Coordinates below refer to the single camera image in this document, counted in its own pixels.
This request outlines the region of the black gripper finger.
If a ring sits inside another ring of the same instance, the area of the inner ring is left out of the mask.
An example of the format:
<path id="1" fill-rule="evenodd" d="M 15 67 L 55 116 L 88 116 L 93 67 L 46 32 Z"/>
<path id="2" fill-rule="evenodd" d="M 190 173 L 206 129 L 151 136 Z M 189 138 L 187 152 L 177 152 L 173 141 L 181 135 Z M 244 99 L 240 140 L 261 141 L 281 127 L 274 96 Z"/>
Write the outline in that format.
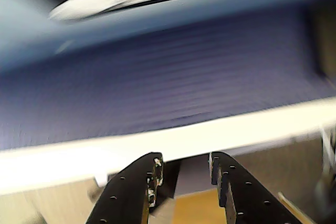
<path id="1" fill-rule="evenodd" d="M 300 223 L 245 167 L 224 152 L 209 154 L 211 184 L 227 223 Z"/>
<path id="2" fill-rule="evenodd" d="M 150 152 L 117 173 L 101 193 L 88 223 L 148 223 L 157 188 L 163 183 L 163 164 L 160 152 Z"/>

